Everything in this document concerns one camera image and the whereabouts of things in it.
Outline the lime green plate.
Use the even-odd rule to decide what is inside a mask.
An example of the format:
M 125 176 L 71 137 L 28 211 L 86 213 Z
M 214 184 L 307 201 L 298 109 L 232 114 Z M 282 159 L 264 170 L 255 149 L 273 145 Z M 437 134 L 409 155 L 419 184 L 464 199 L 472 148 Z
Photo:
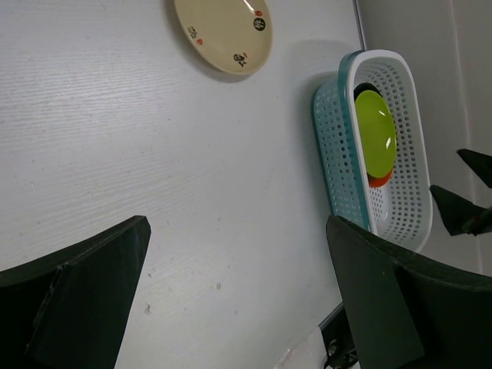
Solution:
M 393 116 L 382 96 L 365 91 L 355 103 L 367 175 L 384 177 L 393 170 L 397 154 Z

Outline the black plate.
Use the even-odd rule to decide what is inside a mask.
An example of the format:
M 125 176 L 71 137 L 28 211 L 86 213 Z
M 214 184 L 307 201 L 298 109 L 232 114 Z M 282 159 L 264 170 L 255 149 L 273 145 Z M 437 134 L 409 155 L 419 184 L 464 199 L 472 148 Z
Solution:
M 360 96 L 360 94 L 362 94 L 365 91 L 372 91 L 372 92 L 378 94 L 379 96 L 381 96 L 380 91 L 374 85 L 372 85 L 371 83 L 365 82 L 365 83 L 359 84 L 354 89 L 354 101 L 356 101 L 357 98 Z

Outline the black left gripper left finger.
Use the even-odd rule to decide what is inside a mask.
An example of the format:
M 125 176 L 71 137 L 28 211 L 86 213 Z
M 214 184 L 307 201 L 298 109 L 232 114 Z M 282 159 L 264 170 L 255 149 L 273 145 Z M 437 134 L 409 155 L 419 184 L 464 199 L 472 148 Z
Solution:
M 134 216 L 1 272 L 3 368 L 113 368 L 151 237 Z

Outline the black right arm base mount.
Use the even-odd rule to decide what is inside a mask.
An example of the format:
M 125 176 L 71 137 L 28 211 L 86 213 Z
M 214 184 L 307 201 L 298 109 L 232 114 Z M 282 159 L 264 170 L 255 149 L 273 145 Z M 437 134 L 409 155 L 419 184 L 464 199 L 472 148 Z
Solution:
M 340 303 L 319 325 L 327 359 L 323 368 L 348 369 L 358 362 L 344 304 Z

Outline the cream plate with small motifs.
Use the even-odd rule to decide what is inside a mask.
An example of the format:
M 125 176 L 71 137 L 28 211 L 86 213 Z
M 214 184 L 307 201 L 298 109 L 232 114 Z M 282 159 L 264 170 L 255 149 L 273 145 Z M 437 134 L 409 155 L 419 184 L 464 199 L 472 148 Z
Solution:
M 273 28 L 267 2 L 180 0 L 174 7 L 191 45 L 217 70 L 251 75 L 268 60 Z

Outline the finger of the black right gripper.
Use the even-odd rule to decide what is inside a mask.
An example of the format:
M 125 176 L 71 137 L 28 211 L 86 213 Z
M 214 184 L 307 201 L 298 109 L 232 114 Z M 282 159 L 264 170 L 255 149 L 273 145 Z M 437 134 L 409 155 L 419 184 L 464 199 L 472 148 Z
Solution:
M 492 188 L 492 157 L 469 149 L 459 149 L 457 154 L 488 187 Z
M 445 188 L 430 186 L 444 227 L 451 236 L 491 233 L 491 208 L 475 205 Z

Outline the orange plate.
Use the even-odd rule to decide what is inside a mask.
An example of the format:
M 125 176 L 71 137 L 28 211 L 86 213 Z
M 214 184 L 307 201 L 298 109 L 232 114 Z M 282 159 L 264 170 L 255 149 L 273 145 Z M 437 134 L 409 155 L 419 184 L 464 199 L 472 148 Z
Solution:
M 381 178 L 376 178 L 374 176 L 367 175 L 368 184 L 371 188 L 380 188 L 389 182 L 392 174 L 393 174 L 393 170 L 390 170 L 384 177 Z

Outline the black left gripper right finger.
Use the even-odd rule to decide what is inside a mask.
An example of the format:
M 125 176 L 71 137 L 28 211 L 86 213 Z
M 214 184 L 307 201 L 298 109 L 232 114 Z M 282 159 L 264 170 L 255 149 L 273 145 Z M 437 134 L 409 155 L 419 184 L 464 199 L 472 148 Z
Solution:
M 327 242 L 362 368 L 489 368 L 491 279 L 379 238 L 345 218 Z

